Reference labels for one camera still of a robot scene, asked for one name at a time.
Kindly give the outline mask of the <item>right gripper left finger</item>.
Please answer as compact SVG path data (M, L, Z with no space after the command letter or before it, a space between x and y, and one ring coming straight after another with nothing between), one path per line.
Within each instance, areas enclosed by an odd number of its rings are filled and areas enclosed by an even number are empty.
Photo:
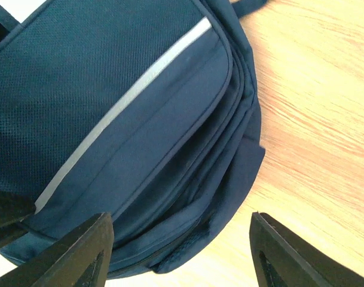
M0 286L104 286L113 239L110 214L94 215L37 257L0 277Z

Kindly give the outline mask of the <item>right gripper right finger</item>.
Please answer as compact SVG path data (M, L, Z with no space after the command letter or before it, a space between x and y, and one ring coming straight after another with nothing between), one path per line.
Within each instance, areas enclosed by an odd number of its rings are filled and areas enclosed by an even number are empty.
M259 286L364 286L364 277L267 213L252 214L249 238Z

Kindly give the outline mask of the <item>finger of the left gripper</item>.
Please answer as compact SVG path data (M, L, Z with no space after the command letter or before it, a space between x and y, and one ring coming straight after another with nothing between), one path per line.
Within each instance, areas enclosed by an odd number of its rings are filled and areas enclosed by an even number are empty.
M31 200L0 191L0 248L27 233L18 223L34 214L35 210Z

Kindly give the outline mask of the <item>navy blue backpack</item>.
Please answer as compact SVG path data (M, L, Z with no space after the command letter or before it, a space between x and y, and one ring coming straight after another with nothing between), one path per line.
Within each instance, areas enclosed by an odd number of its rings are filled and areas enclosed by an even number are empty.
M253 51L264 1L0 5L0 191L35 204L15 265L111 214L108 278L171 272L249 193L265 151Z

